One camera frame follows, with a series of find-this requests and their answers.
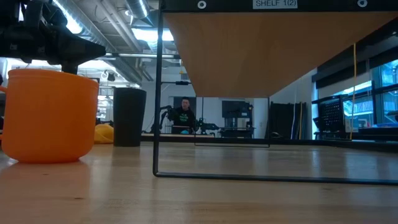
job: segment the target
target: black cylinder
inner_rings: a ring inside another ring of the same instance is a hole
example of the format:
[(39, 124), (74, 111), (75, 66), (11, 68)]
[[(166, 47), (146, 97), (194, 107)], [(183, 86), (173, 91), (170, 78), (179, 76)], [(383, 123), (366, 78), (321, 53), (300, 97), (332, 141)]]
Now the black cylinder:
[(144, 90), (136, 88), (114, 89), (114, 146), (140, 146), (146, 99), (147, 93)]

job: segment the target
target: orange plastic cup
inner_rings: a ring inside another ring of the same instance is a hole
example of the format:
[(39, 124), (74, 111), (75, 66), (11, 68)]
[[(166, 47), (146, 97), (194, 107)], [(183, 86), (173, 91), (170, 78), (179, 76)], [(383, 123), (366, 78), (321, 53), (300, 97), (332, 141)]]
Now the orange plastic cup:
[(19, 162), (73, 162), (94, 144), (99, 85), (63, 72), (9, 72), (2, 149)]

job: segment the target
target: person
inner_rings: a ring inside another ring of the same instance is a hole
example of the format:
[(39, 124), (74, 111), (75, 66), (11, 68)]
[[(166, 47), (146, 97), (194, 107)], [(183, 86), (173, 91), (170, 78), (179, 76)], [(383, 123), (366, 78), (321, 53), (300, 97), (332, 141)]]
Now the person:
[(181, 134), (187, 132), (193, 133), (195, 129), (195, 114), (190, 108), (189, 98), (183, 97), (181, 101), (181, 107), (175, 109), (176, 115), (174, 117), (174, 125), (172, 127), (172, 134)]

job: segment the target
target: fluorescent light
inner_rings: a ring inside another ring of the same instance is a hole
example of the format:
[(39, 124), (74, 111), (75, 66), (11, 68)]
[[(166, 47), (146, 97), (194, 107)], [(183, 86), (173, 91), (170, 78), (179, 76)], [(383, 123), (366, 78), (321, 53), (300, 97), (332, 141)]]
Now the fluorescent light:
[(108, 63), (104, 62), (103, 60), (90, 60), (79, 65), (79, 68), (95, 68), (98, 70), (113, 70), (116, 71), (114, 66), (110, 66)]
[[(132, 32), (138, 40), (157, 41), (157, 29), (132, 29)], [(173, 35), (169, 29), (163, 30), (163, 41), (174, 41)]]
[(61, 9), (63, 14), (67, 18), (67, 20), (68, 20), (67, 28), (70, 30), (70, 32), (72, 34), (81, 33), (83, 31), (83, 28), (79, 25), (79, 23), (77, 23), (77, 21), (74, 20), (74, 18), (72, 18), (72, 16), (68, 13), (68, 11), (57, 0), (53, 0), (53, 1)]

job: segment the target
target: yellow cable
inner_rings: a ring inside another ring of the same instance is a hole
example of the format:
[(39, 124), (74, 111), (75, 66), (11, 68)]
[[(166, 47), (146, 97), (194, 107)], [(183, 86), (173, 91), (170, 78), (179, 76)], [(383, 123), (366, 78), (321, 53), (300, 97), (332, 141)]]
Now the yellow cable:
[(302, 120), (303, 120), (303, 103), (300, 102), (300, 135), (298, 136), (298, 139), (301, 140), (301, 125), (302, 125)]
[(350, 140), (353, 140), (353, 131), (354, 131), (354, 106), (355, 106), (356, 74), (357, 74), (357, 66), (356, 66), (356, 43), (355, 43), (354, 44), (354, 91), (353, 91), (353, 109), (352, 109), (352, 114), (351, 114), (351, 133), (349, 134)]

